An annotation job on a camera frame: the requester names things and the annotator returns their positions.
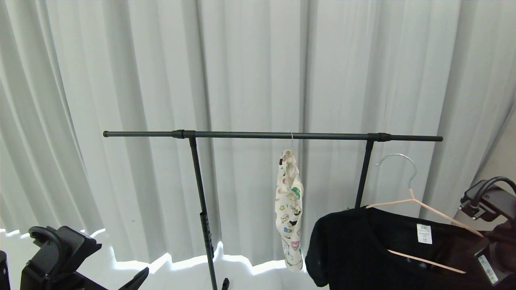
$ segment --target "garment rack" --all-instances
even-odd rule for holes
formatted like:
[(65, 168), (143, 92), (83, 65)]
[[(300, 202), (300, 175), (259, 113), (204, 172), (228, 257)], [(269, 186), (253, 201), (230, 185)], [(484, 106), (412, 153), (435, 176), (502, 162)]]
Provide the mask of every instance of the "garment rack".
[[(213, 248), (211, 232), (209, 230), (208, 214), (206, 209), (206, 199), (204, 197), (204, 188), (202, 186), (201, 167), (199, 165), (199, 155), (197, 152), (196, 138), (255, 138), (255, 139), (317, 139), (317, 140), (364, 140), (365, 154), (362, 164), (362, 173), (358, 185), (357, 198), (355, 200), (355, 208), (361, 206), (362, 196), (364, 195), (365, 179), (367, 177), (367, 169), (371, 159), (371, 152), (375, 142), (387, 141), (430, 141), (441, 142), (443, 137), (440, 136), (413, 136), (413, 135), (391, 135), (387, 133), (367, 133), (367, 134), (340, 134), (340, 133), (278, 133), (278, 132), (210, 132), (210, 131), (194, 131), (194, 130), (175, 130), (175, 131), (154, 131), (154, 132), (109, 132), (104, 131), (104, 137), (172, 137), (177, 139), (188, 139), (193, 158), (193, 167), (197, 180), (197, 189), (199, 192), (199, 201), (201, 203), (201, 226), (204, 237), (204, 246), (208, 257), (209, 276), (212, 281), (213, 290), (217, 290), (217, 279), (215, 277), (215, 267), (213, 258), (215, 250)], [(229, 288), (229, 279), (225, 278), (222, 284), (222, 290)]]

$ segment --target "clothing label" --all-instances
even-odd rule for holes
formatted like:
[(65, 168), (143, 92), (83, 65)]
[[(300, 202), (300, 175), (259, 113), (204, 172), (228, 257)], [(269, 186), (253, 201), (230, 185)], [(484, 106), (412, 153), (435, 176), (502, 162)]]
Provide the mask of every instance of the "clothing label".
[(417, 224), (417, 241), (423, 244), (432, 244), (432, 229), (429, 225)]
[(491, 264), (489, 264), (489, 261), (487, 261), (486, 256), (482, 255), (482, 256), (478, 257), (478, 260), (480, 261), (480, 264), (482, 265), (484, 272), (486, 272), (486, 275), (489, 278), (489, 281), (491, 281), (491, 284), (498, 282), (498, 277), (496, 276), (495, 272), (493, 271)]

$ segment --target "white curtain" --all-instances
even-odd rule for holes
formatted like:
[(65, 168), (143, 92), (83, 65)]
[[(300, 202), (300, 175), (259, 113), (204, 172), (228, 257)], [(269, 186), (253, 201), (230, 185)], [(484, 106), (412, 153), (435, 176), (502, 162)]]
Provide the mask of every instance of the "white curtain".
[[(118, 261), (204, 254), (187, 140), (102, 131), (442, 135), (376, 143), (363, 204), (414, 193), (454, 215), (516, 88), (515, 2), (0, 2), (2, 225), (106, 228)], [(282, 259), (290, 140), (198, 139), (213, 241)], [(353, 207), (365, 142), (294, 142), (315, 221)], [(416, 206), (386, 208), (427, 217)]]

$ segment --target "patterned garment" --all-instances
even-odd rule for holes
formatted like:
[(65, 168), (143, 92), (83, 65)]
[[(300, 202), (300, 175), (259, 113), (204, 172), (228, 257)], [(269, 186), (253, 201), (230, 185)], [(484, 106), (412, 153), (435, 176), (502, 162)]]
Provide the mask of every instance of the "patterned garment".
[(281, 235), (285, 264), (293, 272), (303, 268), (300, 247), (302, 199), (303, 185), (296, 158), (291, 150), (285, 150), (278, 166), (274, 219)]

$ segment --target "silver metal hook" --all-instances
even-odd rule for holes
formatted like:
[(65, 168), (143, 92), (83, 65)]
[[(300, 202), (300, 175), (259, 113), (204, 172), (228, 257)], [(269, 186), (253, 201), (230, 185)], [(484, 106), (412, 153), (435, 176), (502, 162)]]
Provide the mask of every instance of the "silver metal hook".
[(401, 156), (401, 157), (405, 157), (406, 159), (408, 159), (410, 161), (410, 163), (412, 163), (412, 166), (414, 167), (414, 173), (412, 174), (412, 177), (409, 179), (409, 188), (412, 188), (412, 180), (414, 179), (414, 177), (416, 177), (416, 174), (417, 174), (417, 167), (416, 167), (416, 163), (414, 163), (414, 161), (412, 159), (410, 159), (410, 157), (406, 156), (406, 155), (403, 155), (403, 154), (400, 154), (400, 153), (394, 153), (394, 154), (389, 154), (387, 156), (385, 156), (384, 158), (382, 158), (382, 160), (380, 160), (380, 163), (376, 164), (376, 166), (378, 165), (381, 165), (382, 162), (387, 159), (387, 157), (389, 156)]

